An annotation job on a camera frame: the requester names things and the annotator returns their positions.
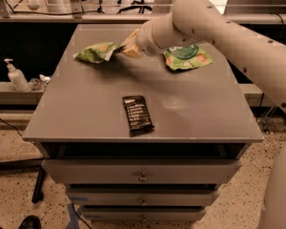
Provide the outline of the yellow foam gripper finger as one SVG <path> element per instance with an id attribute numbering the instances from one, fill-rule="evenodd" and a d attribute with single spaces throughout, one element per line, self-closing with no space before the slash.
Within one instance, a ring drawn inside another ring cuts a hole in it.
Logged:
<path id="1" fill-rule="evenodd" d="M 129 58 L 141 58 L 143 56 L 143 52 L 141 50 L 139 50 L 137 47 L 130 47 L 130 48 L 126 48 L 124 47 L 122 49 L 122 52 L 128 56 Z"/>
<path id="2" fill-rule="evenodd" d="M 135 44 L 137 34 L 139 33 L 139 29 L 133 31 L 123 42 L 122 46 L 124 48 L 130 48 L 132 45 Z"/>

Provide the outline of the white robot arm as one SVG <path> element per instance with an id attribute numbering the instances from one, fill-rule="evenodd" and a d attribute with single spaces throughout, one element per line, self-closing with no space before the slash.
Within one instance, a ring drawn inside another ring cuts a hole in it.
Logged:
<path id="1" fill-rule="evenodd" d="M 170 13 L 123 41 L 132 58 L 204 40 L 216 47 L 286 114 L 286 45 L 226 19 L 209 0 L 176 0 Z M 270 173 L 258 229 L 286 229 L 286 145 Z"/>

